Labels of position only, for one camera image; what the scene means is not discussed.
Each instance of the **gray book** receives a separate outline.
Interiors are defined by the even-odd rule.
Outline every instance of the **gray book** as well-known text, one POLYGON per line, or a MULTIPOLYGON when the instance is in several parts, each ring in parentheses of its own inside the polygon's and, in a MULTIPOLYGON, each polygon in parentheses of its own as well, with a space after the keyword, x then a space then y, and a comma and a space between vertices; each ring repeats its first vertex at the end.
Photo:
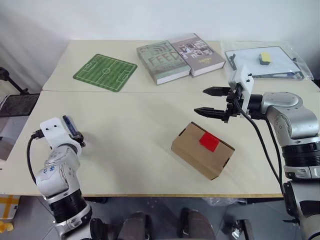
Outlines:
POLYGON ((191 67, 194 77, 221 69, 226 62, 195 33, 170 39, 169 42, 191 67))
POLYGON ((138 47, 136 52, 157 85, 190 73, 188 64, 168 41, 138 47))

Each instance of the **white table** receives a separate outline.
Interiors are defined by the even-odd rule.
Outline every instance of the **white table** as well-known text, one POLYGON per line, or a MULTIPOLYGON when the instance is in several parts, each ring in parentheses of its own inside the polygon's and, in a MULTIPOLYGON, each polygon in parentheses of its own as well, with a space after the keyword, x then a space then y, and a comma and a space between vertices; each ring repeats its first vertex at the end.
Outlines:
MULTIPOLYGON (((120 43, 132 48, 133 45, 141 46, 149 42, 120 43)), ((81 191, 85 196, 281 196, 258 137, 247 120, 231 118, 225 124, 193 111, 198 107, 226 109, 225 97, 201 93, 210 86, 227 86, 224 70, 156 86, 138 60, 133 61, 129 57, 134 58, 131 51, 135 49, 127 49, 130 52, 127 58, 122 51, 118 56, 111 55, 114 46, 120 43, 71 42, 44 86, 45 90, 41 92, 8 160, 0 164, 1 194, 40 194, 27 168, 27 142, 32 132, 40 128, 41 122, 68 115, 83 133, 87 144, 80 156, 81 167, 78 170, 81 191), (109 46, 111 50, 99 50, 95 46, 109 46), (121 92, 109 92, 72 79, 73 73, 95 53, 138 64, 138 69, 121 92), (66 65, 73 66, 73 70, 66 68, 66 65), (212 181, 171 151, 172 141, 191 121, 235 148, 221 175, 212 181)), ((320 119, 319 88, 310 80, 256 81, 254 94, 268 91, 300 95, 304 105, 320 119)), ((256 123, 277 169, 277 156, 266 124, 264 121, 256 123)), ((43 167, 49 152, 44 138, 32 143, 31 164, 35 173, 43 167)))

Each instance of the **soccer field mat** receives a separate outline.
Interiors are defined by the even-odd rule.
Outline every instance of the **soccer field mat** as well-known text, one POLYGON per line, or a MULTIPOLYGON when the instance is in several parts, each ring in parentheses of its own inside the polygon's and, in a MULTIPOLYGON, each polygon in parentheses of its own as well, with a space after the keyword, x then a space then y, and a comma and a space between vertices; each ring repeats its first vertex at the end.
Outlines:
POLYGON ((113 92, 119 92, 136 68, 136 64, 96 54, 73 78, 113 92))

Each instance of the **clear plastic bag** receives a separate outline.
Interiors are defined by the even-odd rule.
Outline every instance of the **clear plastic bag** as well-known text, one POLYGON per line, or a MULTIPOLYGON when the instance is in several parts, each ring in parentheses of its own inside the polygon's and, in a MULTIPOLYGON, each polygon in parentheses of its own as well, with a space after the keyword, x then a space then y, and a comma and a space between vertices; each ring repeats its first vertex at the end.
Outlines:
POLYGON ((247 204, 247 200, 245 198, 234 198, 234 197, 203 197, 211 207, 222 207, 229 206, 232 204, 247 204))
POLYGON ((250 54, 252 54, 252 52, 255 51, 254 49, 256 49, 256 51, 258 52, 271 50, 278 50, 278 52, 280 53, 284 52, 284 54, 281 54, 278 57, 271 55, 270 64, 273 64, 275 70, 285 69, 285 71, 283 71, 283 74, 281 74, 282 72, 280 71, 278 72, 278 74, 253 74, 254 78, 276 78, 295 80, 309 78, 310 80, 314 80, 314 77, 310 69, 308 68, 306 62, 297 54, 297 52, 294 51, 293 47, 290 46, 288 43, 280 41, 221 41, 222 54, 224 55, 224 57, 226 57, 227 61, 224 69, 228 79, 232 77, 235 68, 237 68, 236 61, 238 65, 250 65, 252 63, 255 64, 254 66, 257 66, 256 69, 259 69, 260 67, 262 71, 263 69, 266 69, 265 66, 261 66, 262 63, 260 63, 259 65, 259 56, 255 56, 255 58, 252 60, 252 55, 250 54), (238 58, 236 54, 234 55, 234 59, 231 56, 228 56, 233 52, 237 53, 237 51, 239 53, 238 58))

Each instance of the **gray floor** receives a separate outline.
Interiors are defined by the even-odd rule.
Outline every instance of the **gray floor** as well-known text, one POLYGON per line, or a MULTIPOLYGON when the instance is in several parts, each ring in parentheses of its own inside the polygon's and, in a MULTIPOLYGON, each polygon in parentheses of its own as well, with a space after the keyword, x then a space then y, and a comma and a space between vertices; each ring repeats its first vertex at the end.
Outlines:
MULTIPOLYGON (((298 226, 284 223, 291 219, 283 201, 250 205, 210 206, 202 198, 112 197, 106 204, 89 202, 93 217, 120 225, 126 217, 143 211, 152 217, 155 239, 177 237, 177 222, 183 207, 197 209, 211 222, 217 240, 229 240, 222 232, 224 219, 249 219, 256 240, 301 240, 298 226)), ((13 224, 14 230, 0 234, 3 240, 57 240, 53 216, 41 197, 22 196, 13 224)))

